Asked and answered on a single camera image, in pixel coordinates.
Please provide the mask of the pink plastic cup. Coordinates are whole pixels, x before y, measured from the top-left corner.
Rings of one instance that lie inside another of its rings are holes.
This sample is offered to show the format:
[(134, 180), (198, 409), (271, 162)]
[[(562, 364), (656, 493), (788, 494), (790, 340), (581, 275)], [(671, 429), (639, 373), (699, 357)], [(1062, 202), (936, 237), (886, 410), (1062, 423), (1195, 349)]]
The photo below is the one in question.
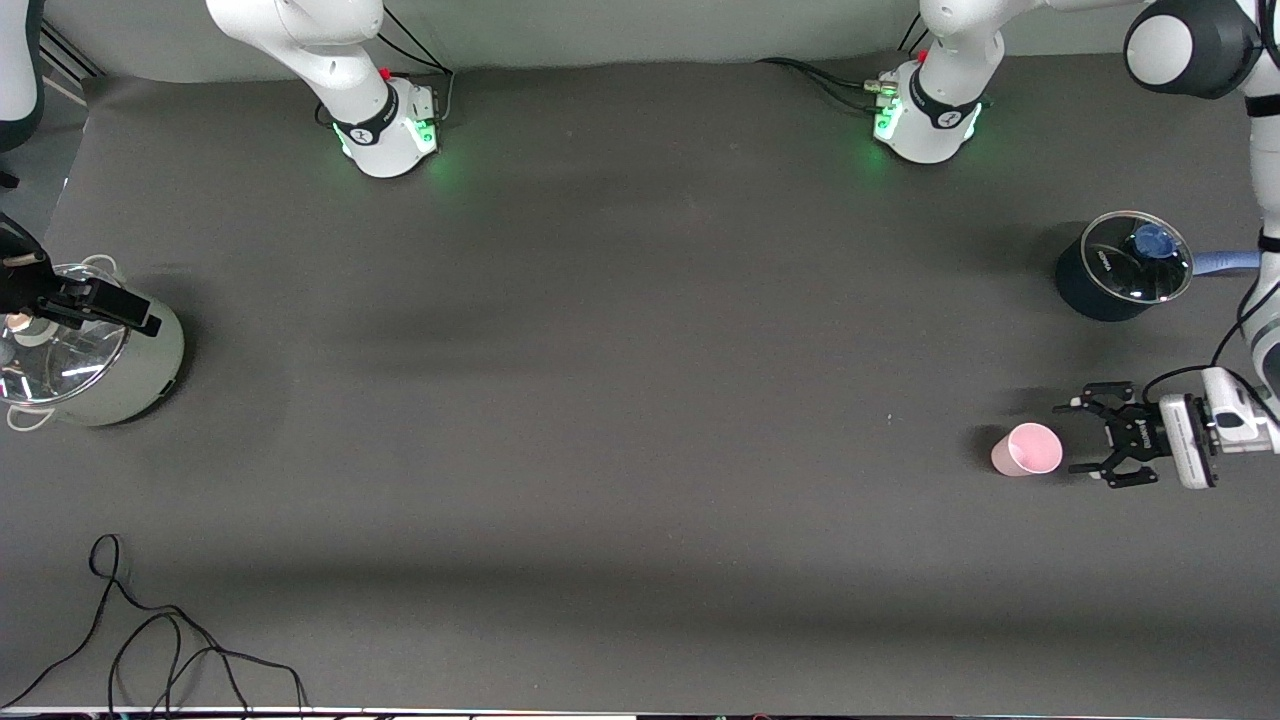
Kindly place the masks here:
[(1062, 461), (1059, 436), (1039, 423), (1014, 427), (989, 452), (995, 470), (1005, 477), (1033, 477), (1055, 471)]

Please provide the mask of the glass lid with pale knob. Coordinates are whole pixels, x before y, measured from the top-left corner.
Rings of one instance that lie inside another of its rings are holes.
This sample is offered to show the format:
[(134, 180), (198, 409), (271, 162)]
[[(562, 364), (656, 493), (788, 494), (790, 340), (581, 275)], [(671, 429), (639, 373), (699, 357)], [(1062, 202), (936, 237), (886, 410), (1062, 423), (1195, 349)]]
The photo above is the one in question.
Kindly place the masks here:
[(12, 273), (49, 264), (41, 252), (0, 254), (0, 402), (42, 407), (68, 400), (101, 379), (131, 331), (105, 316), (35, 314), (17, 310)]

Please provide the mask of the sage green cooking pot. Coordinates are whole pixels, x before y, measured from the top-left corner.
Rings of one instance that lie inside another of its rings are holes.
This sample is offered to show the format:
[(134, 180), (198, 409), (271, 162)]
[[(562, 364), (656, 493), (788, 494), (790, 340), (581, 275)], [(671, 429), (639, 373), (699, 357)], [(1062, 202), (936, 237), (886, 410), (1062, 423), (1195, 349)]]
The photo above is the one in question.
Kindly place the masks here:
[(132, 419), (165, 396), (177, 379), (186, 351), (180, 322), (168, 305), (132, 288), (122, 277), (116, 261), (108, 255), (92, 255), (81, 263), (52, 264), (52, 283), (58, 290), (61, 277), (96, 275), (110, 279), (151, 302), (151, 314), (163, 319), (155, 337), (131, 331), (124, 348), (108, 366), (101, 379), (68, 400), (42, 407), (23, 407), (0, 402), (6, 424), (18, 432), (32, 432), (52, 420), (81, 427), (106, 427)]

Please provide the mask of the dark blue saucepan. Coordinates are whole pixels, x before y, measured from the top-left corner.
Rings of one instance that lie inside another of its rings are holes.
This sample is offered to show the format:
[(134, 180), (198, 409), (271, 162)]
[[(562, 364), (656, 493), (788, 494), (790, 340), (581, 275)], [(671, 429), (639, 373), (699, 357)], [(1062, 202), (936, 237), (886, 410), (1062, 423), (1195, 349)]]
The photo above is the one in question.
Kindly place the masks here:
[[(1075, 313), (1097, 322), (1128, 322), (1151, 310), (1152, 307), (1162, 305), (1132, 304), (1115, 299), (1105, 293), (1093, 283), (1093, 281), (1091, 281), (1078, 254), (1080, 249), (1082, 233), (1088, 224), (1085, 224), (1079, 234), (1070, 241), (1056, 261), (1053, 279), (1060, 299)], [(1190, 252), (1193, 256), (1193, 277), (1190, 283), (1197, 277), (1215, 275), (1226, 272), (1257, 270), (1261, 264), (1261, 252), (1258, 250), (1193, 252), (1190, 249)]]

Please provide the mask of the glass lid with blue knob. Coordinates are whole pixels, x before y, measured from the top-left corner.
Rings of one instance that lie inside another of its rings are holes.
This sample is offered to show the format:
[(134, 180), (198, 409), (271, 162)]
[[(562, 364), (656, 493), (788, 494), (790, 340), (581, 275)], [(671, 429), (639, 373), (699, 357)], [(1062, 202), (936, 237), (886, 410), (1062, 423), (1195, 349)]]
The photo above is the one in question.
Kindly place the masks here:
[(1132, 304), (1175, 299), (1193, 277), (1183, 236), (1143, 211), (1111, 211), (1091, 222), (1078, 251), (1087, 275), (1105, 293)]

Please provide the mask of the dark grey table cloth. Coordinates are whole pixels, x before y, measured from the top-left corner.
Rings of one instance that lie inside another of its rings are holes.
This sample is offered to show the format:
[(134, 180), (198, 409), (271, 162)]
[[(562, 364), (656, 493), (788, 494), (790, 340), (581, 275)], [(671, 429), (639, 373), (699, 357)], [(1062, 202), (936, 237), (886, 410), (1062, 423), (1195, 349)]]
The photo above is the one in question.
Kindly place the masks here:
[(361, 176), (303, 86), (102, 85), (44, 242), (113, 255), (189, 369), (129, 424), (0, 423), (0, 702), (132, 591), (255, 703), (1280, 716), (1280, 459), (1110, 489), (987, 459), (1092, 380), (1206, 361), (1242, 277), (1133, 322), (1052, 274), (1134, 209), (1257, 234), (1242, 101), (1014, 58), (897, 161), (765, 65), (460, 78)]

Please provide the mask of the aluminium frame rail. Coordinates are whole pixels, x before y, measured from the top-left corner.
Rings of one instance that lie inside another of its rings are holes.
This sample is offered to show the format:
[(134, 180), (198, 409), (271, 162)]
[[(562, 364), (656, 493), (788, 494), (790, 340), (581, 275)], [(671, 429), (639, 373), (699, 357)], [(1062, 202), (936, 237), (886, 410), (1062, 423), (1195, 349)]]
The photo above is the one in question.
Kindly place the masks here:
[(82, 108), (88, 106), (84, 82), (106, 76), (88, 54), (45, 18), (38, 27), (38, 58), (44, 85)]

